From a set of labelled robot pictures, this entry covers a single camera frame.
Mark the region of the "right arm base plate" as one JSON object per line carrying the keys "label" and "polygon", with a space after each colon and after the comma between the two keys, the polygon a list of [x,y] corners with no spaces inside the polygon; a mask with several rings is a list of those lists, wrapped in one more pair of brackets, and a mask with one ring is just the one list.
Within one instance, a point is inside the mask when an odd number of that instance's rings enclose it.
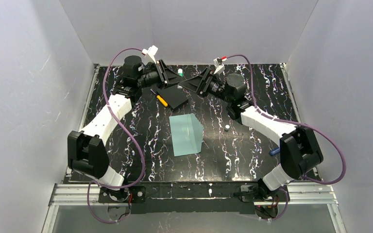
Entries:
{"label": "right arm base plate", "polygon": [[242,185],[239,187],[238,191],[234,194],[243,202],[272,202],[275,201],[285,201],[286,194],[288,191],[287,187],[281,187],[274,191],[270,191],[266,187],[258,187],[258,184],[252,185]]}

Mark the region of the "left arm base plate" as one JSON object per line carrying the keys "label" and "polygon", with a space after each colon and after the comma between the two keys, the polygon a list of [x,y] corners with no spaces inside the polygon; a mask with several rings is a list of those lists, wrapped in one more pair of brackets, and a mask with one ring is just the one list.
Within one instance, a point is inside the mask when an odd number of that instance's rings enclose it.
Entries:
{"label": "left arm base plate", "polygon": [[98,201],[100,203],[144,203],[146,188],[144,186],[132,186],[118,191],[102,187]]}

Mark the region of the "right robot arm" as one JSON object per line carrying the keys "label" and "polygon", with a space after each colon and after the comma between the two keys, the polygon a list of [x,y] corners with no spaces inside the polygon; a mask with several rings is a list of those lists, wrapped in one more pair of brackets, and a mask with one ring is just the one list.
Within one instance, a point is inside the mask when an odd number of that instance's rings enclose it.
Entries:
{"label": "right robot arm", "polygon": [[180,82],[180,86],[202,97],[211,94],[227,102],[231,119],[255,129],[279,146],[280,164],[257,181],[258,193],[271,193],[323,161],[314,131],[297,122],[282,122],[255,107],[246,98],[247,85],[243,76],[233,73],[222,82],[218,75],[205,69],[200,75]]}

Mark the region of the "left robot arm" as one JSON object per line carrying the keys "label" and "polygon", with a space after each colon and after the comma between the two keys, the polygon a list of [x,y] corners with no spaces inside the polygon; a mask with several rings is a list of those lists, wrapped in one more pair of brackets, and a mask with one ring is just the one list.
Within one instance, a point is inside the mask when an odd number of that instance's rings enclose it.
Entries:
{"label": "left robot arm", "polygon": [[68,167],[114,191],[129,188],[136,182],[124,185],[124,177],[110,166],[105,148],[109,136],[117,126],[121,126],[134,140],[134,136],[120,120],[132,110],[141,97],[143,88],[153,85],[168,88],[183,80],[163,60],[143,64],[141,57],[136,55],[126,57],[120,70],[120,83],[115,87],[113,95],[105,97],[105,106],[89,124],[80,131],[71,131],[67,138]]}

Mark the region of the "light green envelope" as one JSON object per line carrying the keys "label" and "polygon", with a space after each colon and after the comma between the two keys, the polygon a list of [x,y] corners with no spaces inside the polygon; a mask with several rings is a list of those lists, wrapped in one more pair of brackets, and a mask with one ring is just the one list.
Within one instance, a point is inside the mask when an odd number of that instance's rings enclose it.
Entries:
{"label": "light green envelope", "polygon": [[194,114],[170,116],[170,131],[174,156],[202,151],[203,126]]}

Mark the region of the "green white glue stick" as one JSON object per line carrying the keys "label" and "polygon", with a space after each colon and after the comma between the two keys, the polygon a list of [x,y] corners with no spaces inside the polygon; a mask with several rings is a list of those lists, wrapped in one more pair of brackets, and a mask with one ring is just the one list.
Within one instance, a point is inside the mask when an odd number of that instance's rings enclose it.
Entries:
{"label": "green white glue stick", "polygon": [[180,75],[181,77],[184,76],[183,70],[182,70],[181,68],[179,68],[179,69],[177,70],[177,73],[178,73],[178,75]]}

